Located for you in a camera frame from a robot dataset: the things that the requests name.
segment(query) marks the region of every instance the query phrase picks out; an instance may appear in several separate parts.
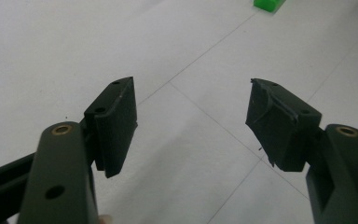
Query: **white surface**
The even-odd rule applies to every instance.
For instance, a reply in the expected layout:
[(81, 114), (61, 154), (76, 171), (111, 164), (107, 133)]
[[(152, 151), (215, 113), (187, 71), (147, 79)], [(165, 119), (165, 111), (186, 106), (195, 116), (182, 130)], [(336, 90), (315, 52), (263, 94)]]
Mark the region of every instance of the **white surface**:
[(310, 223), (304, 173), (275, 172), (245, 126), (250, 78), (358, 128), (358, 0), (0, 2), (0, 166), (134, 76), (139, 127), (95, 182), (115, 223)]

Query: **round hole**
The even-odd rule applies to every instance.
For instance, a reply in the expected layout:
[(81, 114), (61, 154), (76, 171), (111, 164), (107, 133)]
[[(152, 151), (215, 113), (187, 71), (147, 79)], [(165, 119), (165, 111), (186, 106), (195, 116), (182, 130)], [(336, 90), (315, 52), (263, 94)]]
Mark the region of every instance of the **round hole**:
[(102, 112), (104, 112), (105, 110), (106, 110), (105, 108), (99, 107), (99, 108), (96, 108), (96, 109), (95, 109), (95, 112), (97, 112), (97, 113), (102, 113)]
[(349, 127), (337, 127), (337, 131), (348, 137), (356, 137), (358, 135), (358, 132), (356, 130)]
[(72, 126), (68, 124), (57, 126), (53, 129), (52, 134), (54, 135), (62, 135), (71, 132)]
[(46, 191), (46, 199), (56, 199), (58, 197), (60, 197), (63, 192), (65, 191), (65, 188), (61, 185), (52, 187), (51, 189), (48, 189), (48, 191)]

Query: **green object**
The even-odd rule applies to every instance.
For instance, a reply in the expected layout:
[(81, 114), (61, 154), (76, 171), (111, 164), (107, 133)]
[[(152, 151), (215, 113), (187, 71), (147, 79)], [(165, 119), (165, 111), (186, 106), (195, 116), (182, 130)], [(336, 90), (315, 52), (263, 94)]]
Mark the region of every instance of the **green object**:
[(284, 0), (254, 0), (254, 6), (268, 12), (274, 12), (278, 10), (283, 2)]

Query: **grout line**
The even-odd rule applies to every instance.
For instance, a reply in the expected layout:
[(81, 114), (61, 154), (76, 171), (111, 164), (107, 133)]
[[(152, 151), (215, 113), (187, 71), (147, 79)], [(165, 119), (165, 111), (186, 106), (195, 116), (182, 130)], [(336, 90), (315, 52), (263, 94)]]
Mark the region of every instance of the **grout line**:
[(304, 196), (304, 198), (306, 198), (308, 201), (310, 200), (310, 199), (307, 197), (307, 195), (303, 194), (298, 188), (296, 188), (294, 185), (292, 185), (292, 183), (290, 183), (290, 181), (288, 181), (286, 178), (284, 178), (284, 177), (283, 177), (280, 173), (278, 173), (275, 169), (272, 169), (271, 164), (266, 163), (266, 162), (263, 161), (263, 160), (261, 160), (261, 161), (264, 162), (269, 169), (271, 169), (273, 172), (275, 172), (275, 174), (277, 174), (278, 176), (280, 176), (280, 177), (281, 177), (284, 181), (286, 181), (290, 186), (292, 186), (295, 190), (297, 190), (302, 196)]
[(232, 197), (232, 195), (235, 193), (235, 191), (237, 191), (237, 189), (240, 187), (240, 185), (245, 181), (245, 179), (252, 173), (252, 171), (255, 169), (255, 167), (257, 166), (258, 163), (260, 163), (260, 161), (258, 161), (255, 166), (252, 168), (252, 170), (245, 176), (245, 178), (240, 182), (240, 184), (231, 192), (231, 194), (227, 197), (227, 199), (223, 202), (222, 206), (220, 206), (219, 209), (217, 209), (217, 211), (213, 214), (213, 216), (211, 217), (211, 219), (209, 219), (209, 221), (207, 222), (207, 224), (209, 224), (214, 217), (216, 217), (216, 215), (220, 212), (220, 210), (222, 210), (222, 208), (225, 206), (225, 204), (228, 202), (228, 200)]
[(338, 69), (338, 67), (342, 64), (342, 62), (348, 57), (348, 55), (351, 53), (351, 51), (353, 50), (353, 48), (358, 44), (358, 39), (357, 41), (348, 49), (348, 52), (344, 55), (344, 57), (342, 57), (342, 59), (338, 62), (337, 66), (330, 72), (330, 74), (327, 76), (327, 78), (324, 79), (324, 81), (321, 83), (321, 85), (318, 87), (318, 89), (312, 94), (312, 96), (306, 101), (307, 103), (316, 95), (316, 92), (318, 92), (322, 86), (324, 85), (324, 83), (327, 81), (327, 79), (329, 79), (333, 73)]
[(229, 32), (227, 35), (223, 36), (223, 38), (221, 38), (219, 41), (217, 41), (214, 45), (212, 45), (209, 49), (207, 49), (205, 52), (203, 52), (198, 58), (196, 58), (193, 62), (189, 63), (185, 68), (183, 68), (182, 70), (180, 70), (175, 76), (173, 76), (172, 78), (170, 78), (170, 80), (168, 80), (167, 82), (165, 82), (163, 85), (161, 85), (158, 89), (156, 89), (155, 91), (153, 91), (153, 93), (151, 93), (149, 96), (147, 96), (143, 101), (141, 101), (138, 105), (141, 105), (144, 101), (146, 101), (147, 99), (149, 99), (152, 95), (154, 95), (156, 92), (158, 92), (159, 90), (161, 90), (161, 88), (163, 88), (167, 83), (171, 82), (174, 78), (176, 78), (177, 76), (179, 76), (180, 74), (182, 74), (189, 66), (191, 66), (193, 63), (195, 63), (196, 61), (198, 61), (202, 56), (204, 56), (206, 53), (208, 53), (209, 51), (211, 51), (211, 49), (213, 49), (214, 47), (216, 47), (218, 44), (220, 44), (223, 40), (225, 40), (227, 37), (229, 37), (232, 33), (234, 33), (236, 30), (238, 30), (242, 25), (244, 25), (248, 20), (250, 20), (255, 14), (253, 14), (252, 16), (250, 16), (249, 18), (247, 18), (245, 21), (243, 21), (240, 25), (238, 25), (234, 30), (232, 30), (231, 32)]
[(236, 139), (241, 145), (243, 145), (246, 149), (248, 149), (250, 152), (252, 152), (255, 156), (257, 156), (250, 148), (248, 148), (240, 139), (238, 139), (231, 131), (229, 131), (227, 128), (225, 128), (222, 124), (220, 124), (216, 119), (214, 119), (211, 115), (209, 115), (206, 111), (204, 111), (199, 105), (197, 105), (194, 101), (192, 101), (187, 95), (185, 95), (182, 91), (180, 91), (175, 85), (173, 85), (170, 82), (171, 86), (173, 86), (177, 91), (179, 91), (185, 98), (191, 102), (194, 106), (196, 106), (202, 113), (204, 113), (206, 116), (208, 116), (211, 120), (213, 120), (217, 125), (219, 125), (222, 129), (224, 129), (229, 135), (231, 135), (234, 139)]

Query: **white floor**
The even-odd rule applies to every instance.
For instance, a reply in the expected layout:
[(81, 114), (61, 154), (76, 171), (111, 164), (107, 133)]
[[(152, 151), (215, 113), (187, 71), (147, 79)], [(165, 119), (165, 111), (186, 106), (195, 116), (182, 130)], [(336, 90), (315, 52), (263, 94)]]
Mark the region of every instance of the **white floor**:
[(95, 173), (101, 214), (312, 223), (306, 172), (272, 168), (245, 125), (250, 79), (309, 102), (322, 127), (358, 128), (358, 0), (288, 0), (275, 14), (249, 0), (0, 2), (0, 166), (129, 76), (139, 127), (121, 174)]

